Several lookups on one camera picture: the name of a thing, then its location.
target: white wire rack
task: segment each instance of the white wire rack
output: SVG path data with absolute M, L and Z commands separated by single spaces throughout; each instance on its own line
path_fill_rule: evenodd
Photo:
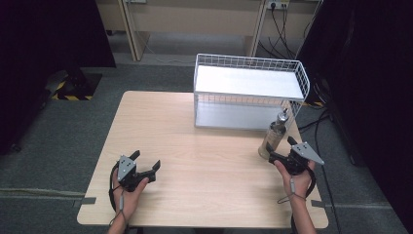
M 298 60 L 197 55 L 195 126 L 266 130 L 288 108 L 287 127 L 310 91 Z

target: black base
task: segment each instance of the black base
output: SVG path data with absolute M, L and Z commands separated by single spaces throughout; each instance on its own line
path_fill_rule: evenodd
M 100 82 L 101 74 L 85 74 L 86 82 L 77 84 L 75 79 L 67 76 L 60 83 L 53 95 L 53 99 L 90 100 Z

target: power outlet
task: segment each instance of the power outlet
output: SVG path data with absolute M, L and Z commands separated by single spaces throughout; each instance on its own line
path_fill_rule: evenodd
M 276 5 L 276 10 L 286 10 L 288 9 L 289 0 L 269 0 L 267 3 L 267 8 L 270 10 L 273 9 L 273 3 Z

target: bottle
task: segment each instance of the bottle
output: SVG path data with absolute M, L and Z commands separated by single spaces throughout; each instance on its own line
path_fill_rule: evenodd
M 288 120 L 287 112 L 288 109 L 286 108 L 278 114 L 277 120 L 271 123 L 261 146 L 258 148 L 259 155 L 266 160 L 270 159 L 270 152 L 277 149 L 286 133 L 285 123 Z

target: wooden table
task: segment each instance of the wooden table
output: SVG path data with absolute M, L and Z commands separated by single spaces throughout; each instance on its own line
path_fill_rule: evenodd
M 298 142 L 295 123 L 288 132 Z M 158 160 L 157 181 L 146 186 L 132 226 L 288 228 L 291 210 L 278 204 L 282 178 L 257 152 L 260 131 L 194 127 L 192 93 L 126 92 L 103 146 L 86 198 L 81 224 L 107 225 L 115 215 L 109 202 L 109 175 L 122 154 L 136 159 L 139 172 Z M 284 139 L 279 153 L 286 155 Z M 317 187 L 307 200 L 316 228 L 328 224 Z

